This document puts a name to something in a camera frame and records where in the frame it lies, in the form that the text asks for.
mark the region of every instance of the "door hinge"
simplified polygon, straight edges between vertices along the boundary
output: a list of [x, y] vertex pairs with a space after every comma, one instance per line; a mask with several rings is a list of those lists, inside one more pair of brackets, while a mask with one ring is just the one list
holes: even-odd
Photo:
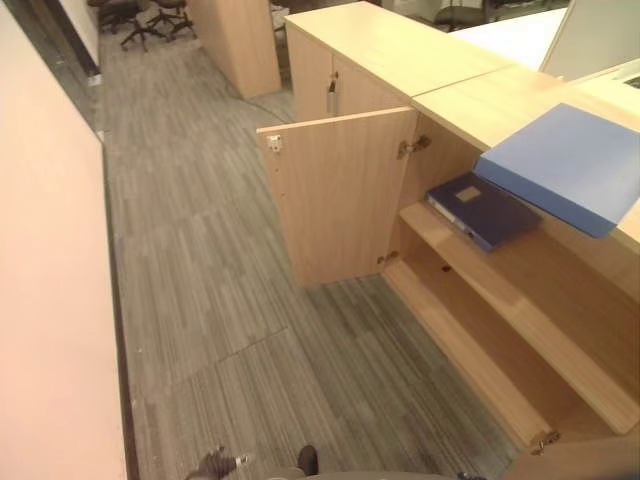
[[398, 159], [401, 159], [402, 157], [410, 153], [424, 150], [429, 145], [431, 145], [431, 139], [426, 135], [420, 135], [416, 143], [409, 143], [403, 140], [402, 142], [400, 142], [400, 146], [398, 147]]
[[393, 252], [389, 253], [389, 255], [387, 255], [386, 257], [378, 257], [377, 263], [378, 265], [382, 265], [384, 263], [390, 262], [391, 260], [398, 258], [399, 256], [400, 256], [400, 253], [394, 250]]
[[560, 440], [560, 437], [562, 435], [560, 434], [560, 432], [558, 432], [557, 430], [553, 430], [549, 433], [547, 433], [539, 442], [538, 442], [538, 448], [536, 448], [535, 450], [533, 450], [531, 452], [531, 455], [544, 455], [544, 448], [548, 445], [552, 445], [554, 443], [556, 443], [558, 440]]
[[282, 136], [280, 135], [269, 135], [267, 137], [267, 147], [273, 153], [280, 153], [282, 151]]

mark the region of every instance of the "wall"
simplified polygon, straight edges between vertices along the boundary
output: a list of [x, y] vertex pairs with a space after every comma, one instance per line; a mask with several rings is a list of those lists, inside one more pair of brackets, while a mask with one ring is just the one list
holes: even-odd
[[86, 0], [59, 0], [67, 12], [67, 16], [82, 39], [89, 55], [100, 65], [98, 53], [98, 27], [95, 12], [87, 6]]
[[125, 478], [102, 149], [0, 2], [0, 478]]

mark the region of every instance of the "cabinet shelf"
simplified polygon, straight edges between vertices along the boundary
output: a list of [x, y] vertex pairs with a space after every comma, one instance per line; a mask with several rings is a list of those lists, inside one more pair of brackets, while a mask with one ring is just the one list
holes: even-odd
[[613, 431], [638, 423], [636, 303], [542, 230], [486, 253], [422, 202], [400, 217]]
[[384, 271], [431, 338], [522, 446], [580, 399], [455, 271], [426, 245]]

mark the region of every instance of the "shoe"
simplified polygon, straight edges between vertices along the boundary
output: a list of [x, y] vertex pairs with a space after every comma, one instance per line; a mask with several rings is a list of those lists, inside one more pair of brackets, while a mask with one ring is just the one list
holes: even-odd
[[305, 476], [317, 475], [318, 469], [318, 452], [311, 445], [306, 445], [298, 454], [298, 468], [302, 470]]

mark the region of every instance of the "white desk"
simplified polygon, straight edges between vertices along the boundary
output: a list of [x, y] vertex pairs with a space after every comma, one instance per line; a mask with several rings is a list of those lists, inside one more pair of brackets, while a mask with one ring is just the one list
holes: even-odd
[[539, 70], [566, 8], [488, 23], [451, 32], [469, 43]]
[[593, 97], [600, 98], [634, 115], [640, 115], [640, 89], [626, 85], [619, 79], [635, 75], [640, 75], [640, 58], [579, 78], [571, 83], [578, 90]]

